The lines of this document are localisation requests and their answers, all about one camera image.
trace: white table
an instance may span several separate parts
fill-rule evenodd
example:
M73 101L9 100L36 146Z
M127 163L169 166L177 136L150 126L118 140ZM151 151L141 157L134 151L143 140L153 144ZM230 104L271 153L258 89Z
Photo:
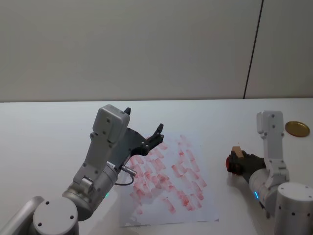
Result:
M298 120L313 128L313 99L2 103L0 227L31 197L61 196L86 156L98 108L108 103L131 107L130 127L141 133L153 133L160 122L164 133L197 133L220 215L219 222L132 228L127 234L271 234L273 220L265 219L247 183L229 176L225 160L233 145L263 155L256 131L259 111L281 110L285 122ZM312 140L312 135L301 139L289 134L283 139L291 180L311 187ZM92 218L80 223L81 235L113 235L119 215L117 190L114 187Z

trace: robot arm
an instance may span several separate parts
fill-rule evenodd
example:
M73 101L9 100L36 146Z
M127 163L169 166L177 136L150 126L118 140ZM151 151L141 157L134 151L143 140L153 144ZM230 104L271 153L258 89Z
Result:
M133 155L147 155L163 142L163 124L145 139L128 128L130 108L112 105L99 109L85 161L72 184L58 199L34 197L1 229L0 235L79 235L78 221L90 218L117 181L120 171L136 172L125 166Z
M289 182L283 160L283 114L263 111L257 114L257 130L264 142L264 159L234 152L226 160L229 172L242 175L267 217L275 217L275 235L312 235L313 189Z

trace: black cable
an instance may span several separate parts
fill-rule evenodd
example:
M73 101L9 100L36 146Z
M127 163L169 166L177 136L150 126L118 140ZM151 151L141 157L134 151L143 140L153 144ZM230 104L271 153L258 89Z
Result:
M132 178L132 181L130 183L127 183L127 184L118 184L118 183L115 183L115 185L120 185L120 186L127 186L127 185L131 185L133 182L134 182L134 177L131 176Z
M246 87L245 87L245 92L244 92L244 97L243 97L243 99L246 98L246 88L247 88L247 86L248 86L248 80L249 80L250 71L251 71L251 65L252 65L252 60L253 60L253 55L254 55L254 49L255 49L255 44L256 44L256 38L258 37L258 32L259 32L261 14L262 14L262 10L263 10L263 3L264 3L264 0L262 0L262 3L261 3L261 9L260 9L260 13L259 13L259 20L258 20L258 25L257 25L257 27L256 27L256 32L255 32L255 37L254 37L254 43L253 43L253 49L252 49L252 54L251 54L251 59L250 59L250 65L249 65L249 70L248 70L248 76L247 76L247 78L246 78Z

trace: white paper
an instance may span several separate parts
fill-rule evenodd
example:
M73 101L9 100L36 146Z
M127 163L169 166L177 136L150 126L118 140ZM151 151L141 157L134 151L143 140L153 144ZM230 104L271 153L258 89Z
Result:
M131 158L127 166L137 176L121 190L121 226L218 220L196 143L190 136L165 135L149 155Z

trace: white wall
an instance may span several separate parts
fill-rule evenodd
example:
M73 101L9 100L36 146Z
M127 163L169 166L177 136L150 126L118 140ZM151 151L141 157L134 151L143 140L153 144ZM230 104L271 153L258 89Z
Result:
M265 0L247 98L313 97L313 1Z
M1 0L0 101L241 98L260 2Z

